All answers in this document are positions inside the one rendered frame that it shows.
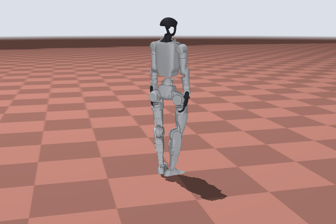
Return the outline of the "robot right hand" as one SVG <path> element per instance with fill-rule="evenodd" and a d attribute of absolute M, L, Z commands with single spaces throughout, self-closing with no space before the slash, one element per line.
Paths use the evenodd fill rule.
<path fill-rule="evenodd" d="M 178 112 L 180 112 L 180 113 L 184 111 L 185 107 L 187 106 L 188 99 L 190 98 L 190 97 L 189 97 L 189 92 L 188 92 L 188 91 L 185 92 L 184 98 L 185 98 L 185 101 L 184 101 L 184 104 L 183 104 L 183 109 L 182 109 L 181 111 L 178 111 Z"/>

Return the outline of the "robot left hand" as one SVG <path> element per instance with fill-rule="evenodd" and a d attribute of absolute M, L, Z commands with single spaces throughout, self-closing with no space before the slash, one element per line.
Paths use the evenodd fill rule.
<path fill-rule="evenodd" d="M 151 92 L 151 91 L 153 91 L 153 86 L 150 86 L 150 92 Z M 154 103 L 154 102 L 151 101 L 151 105 L 152 105 L 152 106 L 154 106 L 153 103 Z"/>

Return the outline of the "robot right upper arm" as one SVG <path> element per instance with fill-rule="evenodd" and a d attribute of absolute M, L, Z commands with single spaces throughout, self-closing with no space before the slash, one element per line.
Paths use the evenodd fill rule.
<path fill-rule="evenodd" d="M 178 53 L 179 56 L 179 64 L 180 64 L 180 69 L 179 69 L 179 73 L 181 75 L 185 75 L 185 70 L 187 68 L 187 51 L 188 48 L 185 44 L 180 44 L 180 43 L 176 43 L 175 44 L 175 50 Z"/>

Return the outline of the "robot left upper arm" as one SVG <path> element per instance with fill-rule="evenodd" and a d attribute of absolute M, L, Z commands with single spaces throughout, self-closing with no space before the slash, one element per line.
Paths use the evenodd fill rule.
<path fill-rule="evenodd" d="M 150 49 L 151 49 L 151 69 L 154 71 L 157 71 L 156 68 L 156 61 L 155 61 L 155 44 L 157 41 L 154 41 L 150 44 Z"/>

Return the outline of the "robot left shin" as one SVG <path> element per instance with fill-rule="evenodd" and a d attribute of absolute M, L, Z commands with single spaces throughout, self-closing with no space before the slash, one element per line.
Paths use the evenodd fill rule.
<path fill-rule="evenodd" d="M 164 167 L 163 162 L 163 152 L 164 152 L 164 136 L 156 137 L 156 127 L 154 128 L 154 143 L 155 149 L 157 152 L 158 160 L 159 160 L 159 167 Z"/>

